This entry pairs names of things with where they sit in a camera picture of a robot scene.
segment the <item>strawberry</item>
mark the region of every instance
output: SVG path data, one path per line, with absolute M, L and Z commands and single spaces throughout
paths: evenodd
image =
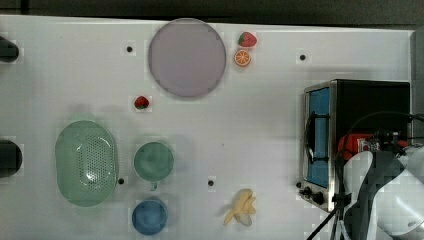
M 240 35 L 238 44 L 242 47 L 253 47 L 258 42 L 255 36 L 249 32 L 244 32 Z
M 145 109 L 149 106 L 149 100 L 147 98 L 140 96 L 134 102 L 134 107 L 137 109 Z

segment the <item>white table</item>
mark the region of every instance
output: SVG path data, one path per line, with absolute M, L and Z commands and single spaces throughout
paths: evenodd
M 327 213 L 301 200 L 294 186 L 303 89 L 335 78 L 411 79 L 410 31 L 211 24 L 227 48 L 224 77 L 210 95 L 182 101 L 154 82 L 146 64 L 150 39 L 164 24 L 0 16 L 1 35 L 23 53 L 15 64 L 0 64 L 0 136 L 24 152 L 23 169 L 0 179 L 1 239 L 304 239 Z M 245 30 L 256 31 L 259 42 L 241 69 L 232 57 Z M 138 95 L 152 97 L 151 111 L 133 109 Z M 56 184 L 56 138 L 81 112 L 112 133 L 125 179 L 92 208 L 73 206 Z M 150 192 L 132 159 L 157 139 L 171 144 L 176 166 Z M 257 197 L 253 225 L 224 227 L 242 188 Z M 143 237 L 130 216 L 153 195 L 168 205 L 169 224 Z

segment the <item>orange slice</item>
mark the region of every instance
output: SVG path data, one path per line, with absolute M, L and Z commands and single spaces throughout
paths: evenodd
M 239 50 L 234 55 L 234 61 L 241 67 L 246 67 L 250 63 L 250 55 L 245 50 Z

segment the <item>blue bowl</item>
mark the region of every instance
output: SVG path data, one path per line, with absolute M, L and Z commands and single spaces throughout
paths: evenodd
M 165 204 L 156 199 L 144 200 L 133 211 L 134 228 L 143 235 L 154 235 L 162 231 L 168 220 Z

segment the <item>green basket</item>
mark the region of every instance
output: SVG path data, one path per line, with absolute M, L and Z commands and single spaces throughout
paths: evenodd
M 71 203 L 90 207 L 103 202 L 117 181 L 115 146 L 110 133 L 91 121 L 67 126 L 56 141 L 57 184 Z

